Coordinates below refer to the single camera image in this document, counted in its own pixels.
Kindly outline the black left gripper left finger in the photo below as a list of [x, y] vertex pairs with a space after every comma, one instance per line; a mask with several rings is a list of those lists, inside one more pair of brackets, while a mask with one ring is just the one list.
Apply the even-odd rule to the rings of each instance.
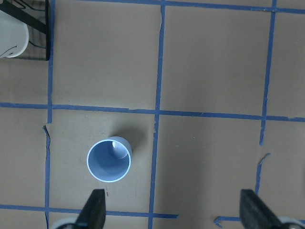
[[102, 229], [106, 218], [104, 189], [94, 189], [75, 221], [77, 229]]

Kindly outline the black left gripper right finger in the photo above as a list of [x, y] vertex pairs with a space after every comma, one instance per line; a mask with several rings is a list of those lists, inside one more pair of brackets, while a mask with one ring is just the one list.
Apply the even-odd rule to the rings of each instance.
[[240, 221], [245, 229], [279, 229], [278, 217], [251, 189], [240, 191]]

